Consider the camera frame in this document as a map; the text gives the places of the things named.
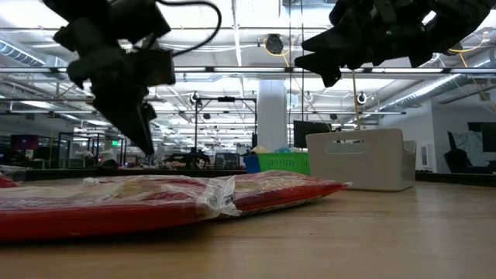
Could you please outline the green plastic basket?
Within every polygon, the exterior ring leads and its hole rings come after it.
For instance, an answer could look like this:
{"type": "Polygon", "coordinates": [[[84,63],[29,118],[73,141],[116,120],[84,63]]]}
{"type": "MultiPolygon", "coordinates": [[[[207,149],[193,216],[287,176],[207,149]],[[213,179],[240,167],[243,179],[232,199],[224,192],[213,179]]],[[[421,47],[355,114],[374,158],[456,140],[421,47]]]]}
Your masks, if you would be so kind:
{"type": "Polygon", "coordinates": [[[290,171],[310,175],[307,153],[262,153],[257,157],[262,172],[290,171]]]}

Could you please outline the dark wall television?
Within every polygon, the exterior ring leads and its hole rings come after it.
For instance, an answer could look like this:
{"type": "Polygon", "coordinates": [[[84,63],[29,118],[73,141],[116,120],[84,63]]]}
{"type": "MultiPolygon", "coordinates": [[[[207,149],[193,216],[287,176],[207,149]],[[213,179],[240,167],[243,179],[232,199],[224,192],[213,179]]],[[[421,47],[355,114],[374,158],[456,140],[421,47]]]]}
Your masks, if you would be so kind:
{"type": "Polygon", "coordinates": [[[13,150],[36,150],[39,146],[37,135],[11,135],[10,145],[13,150]]]}

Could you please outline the white building column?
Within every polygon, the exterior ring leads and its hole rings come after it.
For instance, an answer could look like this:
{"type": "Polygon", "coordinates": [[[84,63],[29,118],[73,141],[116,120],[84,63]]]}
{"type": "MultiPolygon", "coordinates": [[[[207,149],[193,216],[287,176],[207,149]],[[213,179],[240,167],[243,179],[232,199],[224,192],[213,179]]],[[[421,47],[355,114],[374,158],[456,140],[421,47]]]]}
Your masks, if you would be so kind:
{"type": "Polygon", "coordinates": [[[258,145],[275,151],[287,145],[287,92],[284,80],[260,80],[257,94],[258,145]]]}

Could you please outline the clear plastic container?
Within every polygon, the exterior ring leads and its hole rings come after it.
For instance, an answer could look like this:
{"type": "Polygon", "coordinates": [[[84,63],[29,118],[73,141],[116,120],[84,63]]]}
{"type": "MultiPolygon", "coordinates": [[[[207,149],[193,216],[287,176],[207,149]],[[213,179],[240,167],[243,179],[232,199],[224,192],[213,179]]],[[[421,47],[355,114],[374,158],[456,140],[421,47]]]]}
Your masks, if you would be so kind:
{"type": "Polygon", "coordinates": [[[26,179],[26,169],[19,166],[0,165],[0,177],[8,178],[15,183],[21,183],[26,179]]]}

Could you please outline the background robot workstation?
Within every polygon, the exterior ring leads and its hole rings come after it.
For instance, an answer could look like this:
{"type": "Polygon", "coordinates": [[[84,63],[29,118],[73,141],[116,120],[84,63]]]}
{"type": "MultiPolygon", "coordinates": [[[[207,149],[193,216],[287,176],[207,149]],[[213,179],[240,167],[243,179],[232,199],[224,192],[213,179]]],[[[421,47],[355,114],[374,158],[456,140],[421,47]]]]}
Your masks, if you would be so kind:
{"type": "Polygon", "coordinates": [[[165,160],[170,169],[240,169],[241,156],[258,140],[258,107],[255,98],[191,96],[193,108],[170,111],[186,124],[170,128],[165,143],[175,143],[179,153],[165,160]]]}

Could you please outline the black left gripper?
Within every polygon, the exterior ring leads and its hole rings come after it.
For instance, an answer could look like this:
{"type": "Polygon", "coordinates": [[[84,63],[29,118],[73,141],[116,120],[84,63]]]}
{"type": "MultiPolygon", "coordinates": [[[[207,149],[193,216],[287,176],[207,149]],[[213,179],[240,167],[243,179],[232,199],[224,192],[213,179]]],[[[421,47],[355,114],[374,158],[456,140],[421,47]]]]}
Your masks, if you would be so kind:
{"type": "Polygon", "coordinates": [[[153,155],[150,121],[157,117],[147,95],[143,52],[104,48],[69,63],[67,73],[79,88],[91,82],[92,105],[146,155],[153,155]]]}

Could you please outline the black computer monitor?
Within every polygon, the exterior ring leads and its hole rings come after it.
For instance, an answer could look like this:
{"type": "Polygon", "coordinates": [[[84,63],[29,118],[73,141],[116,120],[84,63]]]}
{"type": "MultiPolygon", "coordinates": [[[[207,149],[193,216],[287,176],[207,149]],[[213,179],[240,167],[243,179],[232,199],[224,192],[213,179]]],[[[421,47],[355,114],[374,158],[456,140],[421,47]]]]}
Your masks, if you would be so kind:
{"type": "Polygon", "coordinates": [[[330,133],[331,126],[324,122],[293,121],[294,147],[306,148],[306,136],[317,133],[330,133]]]}

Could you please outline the blue plastic basket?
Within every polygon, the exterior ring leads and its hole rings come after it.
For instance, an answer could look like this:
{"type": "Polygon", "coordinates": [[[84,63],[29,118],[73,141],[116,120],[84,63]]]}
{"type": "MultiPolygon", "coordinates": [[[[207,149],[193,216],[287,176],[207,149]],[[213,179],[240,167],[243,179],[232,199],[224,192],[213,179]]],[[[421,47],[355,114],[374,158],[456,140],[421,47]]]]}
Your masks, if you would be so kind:
{"type": "Polygon", "coordinates": [[[248,174],[260,172],[260,163],[257,155],[248,155],[243,158],[245,169],[248,174]]]}

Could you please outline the large red snack package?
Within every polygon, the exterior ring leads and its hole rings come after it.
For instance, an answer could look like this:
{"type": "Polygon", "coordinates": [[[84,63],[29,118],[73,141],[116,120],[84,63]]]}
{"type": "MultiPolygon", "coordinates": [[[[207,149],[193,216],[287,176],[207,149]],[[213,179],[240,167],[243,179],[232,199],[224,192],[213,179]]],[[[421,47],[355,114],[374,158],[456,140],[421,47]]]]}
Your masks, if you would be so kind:
{"type": "Polygon", "coordinates": [[[21,186],[0,174],[0,243],[110,236],[239,215],[236,180],[167,175],[21,186]]]}

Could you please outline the white plastic storage bin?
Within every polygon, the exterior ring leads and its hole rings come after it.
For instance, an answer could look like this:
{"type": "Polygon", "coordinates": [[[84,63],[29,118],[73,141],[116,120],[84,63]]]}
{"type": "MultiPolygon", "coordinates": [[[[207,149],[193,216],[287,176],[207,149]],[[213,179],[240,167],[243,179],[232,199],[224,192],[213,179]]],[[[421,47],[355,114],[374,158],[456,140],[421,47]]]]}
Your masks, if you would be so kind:
{"type": "Polygon", "coordinates": [[[417,143],[400,129],[310,134],[306,142],[313,177],[361,191],[399,192],[415,183],[417,143]]]}

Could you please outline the far red snack packet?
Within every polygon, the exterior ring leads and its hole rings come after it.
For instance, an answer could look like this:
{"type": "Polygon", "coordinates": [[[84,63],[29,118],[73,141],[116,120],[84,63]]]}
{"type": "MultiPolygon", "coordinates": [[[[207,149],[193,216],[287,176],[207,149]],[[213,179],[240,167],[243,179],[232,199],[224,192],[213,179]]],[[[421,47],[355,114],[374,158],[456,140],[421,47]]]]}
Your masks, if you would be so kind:
{"type": "Polygon", "coordinates": [[[232,202],[244,217],[307,204],[346,188],[347,183],[269,170],[236,175],[232,202]]]}

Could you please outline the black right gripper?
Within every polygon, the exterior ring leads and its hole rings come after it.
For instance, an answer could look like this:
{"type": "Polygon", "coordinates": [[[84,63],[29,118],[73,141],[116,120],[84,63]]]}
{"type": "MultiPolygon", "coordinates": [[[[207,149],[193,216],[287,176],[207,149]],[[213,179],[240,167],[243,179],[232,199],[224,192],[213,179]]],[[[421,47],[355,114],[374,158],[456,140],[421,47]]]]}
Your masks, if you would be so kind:
{"type": "Polygon", "coordinates": [[[337,0],[329,13],[332,28],[301,43],[315,53],[297,57],[295,66],[319,75],[326,88],[342,77],[341,67],[377,66],[400,57],[418,67],[433,53],[423,23],[432,10],[429,1],[337,0]]]}

